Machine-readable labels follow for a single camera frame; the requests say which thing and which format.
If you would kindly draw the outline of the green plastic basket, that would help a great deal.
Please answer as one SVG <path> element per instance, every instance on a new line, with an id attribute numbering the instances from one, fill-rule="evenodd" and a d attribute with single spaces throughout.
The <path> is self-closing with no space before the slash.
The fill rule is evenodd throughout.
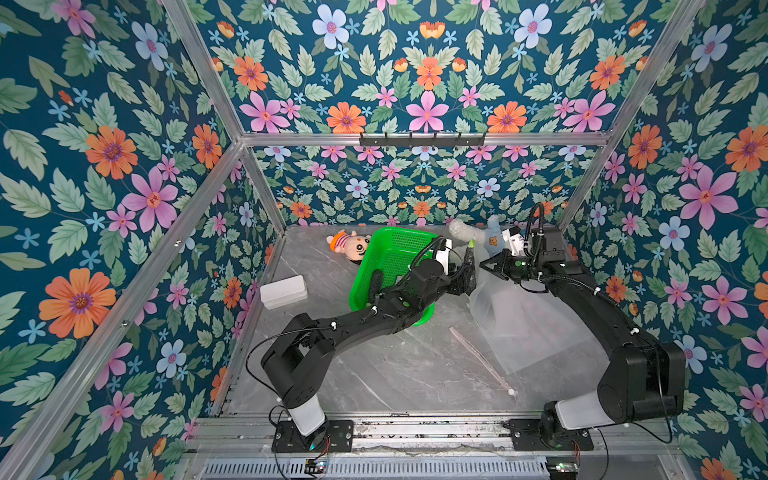
<path id="1" fill-rule="evenodd" d="M 407 275 L 417 254 L 432 239 L 440 237 L 399 227 L 376 231 L 348 296 L 351 313 L 341 321 L 344 328 L 384 335 L 427 323 L 440 297 L 408 297 Z M 384 279 L 377 302 L 369 304 L 368 287 L 374 270 L 381 270 Z"/>

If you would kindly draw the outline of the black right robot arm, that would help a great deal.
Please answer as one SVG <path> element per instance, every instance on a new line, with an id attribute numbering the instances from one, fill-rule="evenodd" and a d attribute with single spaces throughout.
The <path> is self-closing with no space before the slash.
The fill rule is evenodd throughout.
<path id="1" fill-rule="evenodd" d="M 535 281 L 570 307 L 597 339 L 608 366 L 586 394 L 545 405 L 539 429 L 552 440 L 566 432 L 669 420 L 683 411 L 686 356 L 663 343 L 622 311 L 589 269 L 569 258 L 559 229 L 544 225 L 527 232 L 517 226 L 501 234 L 502 249 L 480 266 L 518 285 Z"/>

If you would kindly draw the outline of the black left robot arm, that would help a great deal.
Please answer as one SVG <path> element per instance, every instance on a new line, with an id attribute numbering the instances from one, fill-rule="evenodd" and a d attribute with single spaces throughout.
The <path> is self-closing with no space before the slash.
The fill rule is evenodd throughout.
<path id="1" fill-rule="evenodd" d="M 322 319 L 303 313 L 272 337 L 260 365 L 303 439 L 315 440 L 327 429 L 318 392 L 334 357 L 414 326 L 446 294 L 471 294 L 476 288 L 474 246 L 471 241 L 454 265 L 448 239 L 440 235 L 415 253 L 401 254 L 399 261 L 392 259 L 393 251 L 369 256 L 360 269 L 368 278 L 360 309 Z"/>

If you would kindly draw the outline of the dark eggplant left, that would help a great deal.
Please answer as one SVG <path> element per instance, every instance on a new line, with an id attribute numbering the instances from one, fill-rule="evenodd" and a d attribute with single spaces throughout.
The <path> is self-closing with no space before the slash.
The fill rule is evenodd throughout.
<path id="1" fill-rule="evenodd" d="M 368 287 L 367 302 L 369 304 L 375 304 L 377 302 L 378 295 L 382 290 L 384 274 L 381 270 L 374 270 Z"/>

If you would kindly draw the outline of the clear zip-top bag pink zipper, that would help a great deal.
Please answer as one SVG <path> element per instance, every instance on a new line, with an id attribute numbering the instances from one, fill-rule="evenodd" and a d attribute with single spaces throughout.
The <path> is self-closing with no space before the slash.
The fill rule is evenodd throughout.
<path id="1" fill-rule="evenodd" d="M 483 368 L 499 383 L 502 390 L 504 390 L 509 396 L 516 397 L 517 391 L 507 382 L 507 380 L 494 368 L 490 361 L 471 343 L 469 342 L 458 330 L 454 327 L 449 328 L 449 332 L 461 344 L 477 361 L 483 366 Z"/>

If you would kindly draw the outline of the white teddy bear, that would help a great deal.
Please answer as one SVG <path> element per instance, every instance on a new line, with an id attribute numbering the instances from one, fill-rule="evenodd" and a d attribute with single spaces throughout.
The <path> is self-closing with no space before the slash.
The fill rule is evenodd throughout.
<path id="1" fill-rule="evenodd" d="M 490 257 L 499 254 L 504 249 L 502 229 L 498 215 L 488 218 L 483 228 L 468 225 L 462 220 L 455 219 L 449 225 L 449 232 L 454 239 L 469 242 L 474 240 L 481 245 Z"/>

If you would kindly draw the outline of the cartoon doll head toy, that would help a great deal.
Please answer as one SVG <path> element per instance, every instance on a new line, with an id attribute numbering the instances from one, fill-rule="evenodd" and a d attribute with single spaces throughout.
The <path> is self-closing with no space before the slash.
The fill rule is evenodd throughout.
<path id="1" fill-rule="evenodd" d="M 361 263 L 370 245 L 371 235 L 359 235 L 356 231 L 347 233 L 344 230 L 328 236 L 326 242 L 330 250 L 344 255 L 348 260 Z"/>

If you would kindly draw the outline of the white plastic box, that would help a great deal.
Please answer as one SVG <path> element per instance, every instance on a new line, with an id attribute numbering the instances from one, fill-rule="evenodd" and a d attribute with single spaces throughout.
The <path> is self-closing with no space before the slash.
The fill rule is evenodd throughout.
<path id="1" fill-rule="evenodd" d="M 275 281 L 260 288 L 260 300 L 265 308 L 274 310 L 308 298 L 308 289 L 302 275 Z"/>

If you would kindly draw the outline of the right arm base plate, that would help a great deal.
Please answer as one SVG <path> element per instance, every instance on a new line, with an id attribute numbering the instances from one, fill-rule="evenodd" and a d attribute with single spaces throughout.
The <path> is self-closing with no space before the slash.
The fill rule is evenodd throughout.
<path id="1" fill-rule="evenodd" d="M 516 451 L 593 451 L 594 443 L 587 430 L 565 430 L 558 424 L 541 419 L 509 419 L 509 430 Z"/>

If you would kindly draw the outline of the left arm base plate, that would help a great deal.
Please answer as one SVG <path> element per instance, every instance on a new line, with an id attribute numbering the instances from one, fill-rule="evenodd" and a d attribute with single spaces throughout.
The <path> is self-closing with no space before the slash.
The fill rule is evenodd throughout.
<path id="1" fill-rule="evenodd" d="M 272 442 L 273 453 L 349 453 L 355 424 L 352 420 L 328 420 L 318 433 L 304 437 L 290 420 L 277 423 Z"/>

